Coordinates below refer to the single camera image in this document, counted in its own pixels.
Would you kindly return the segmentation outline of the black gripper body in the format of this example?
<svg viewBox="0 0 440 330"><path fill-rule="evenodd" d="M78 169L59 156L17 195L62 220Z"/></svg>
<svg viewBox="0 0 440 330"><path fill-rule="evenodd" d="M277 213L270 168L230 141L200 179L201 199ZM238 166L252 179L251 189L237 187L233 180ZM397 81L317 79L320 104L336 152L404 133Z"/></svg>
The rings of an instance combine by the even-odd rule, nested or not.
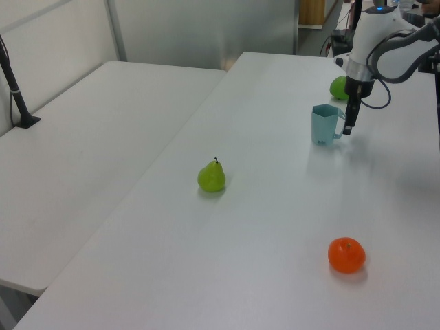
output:
<svg viewBox="0 0 440 330"><path fill-rule="evenodd" d="M371 95L374 82L374 80L360 81L347 76L344 92L348 95L350 102L359 102Z"/></svg>

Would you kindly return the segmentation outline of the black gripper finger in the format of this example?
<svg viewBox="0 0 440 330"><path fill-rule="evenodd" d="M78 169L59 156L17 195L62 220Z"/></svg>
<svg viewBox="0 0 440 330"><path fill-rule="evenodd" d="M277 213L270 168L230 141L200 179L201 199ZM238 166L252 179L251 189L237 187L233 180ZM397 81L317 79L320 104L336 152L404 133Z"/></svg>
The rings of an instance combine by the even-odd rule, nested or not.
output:
<svg viewBox="0 0 440 330"><path fill-rule="evenodd" d="M357 98L349 98L345 111L346 119L343 128L344 135L351 134L352 129L355 126L359 110L360 110L360 100Z"/></svg>

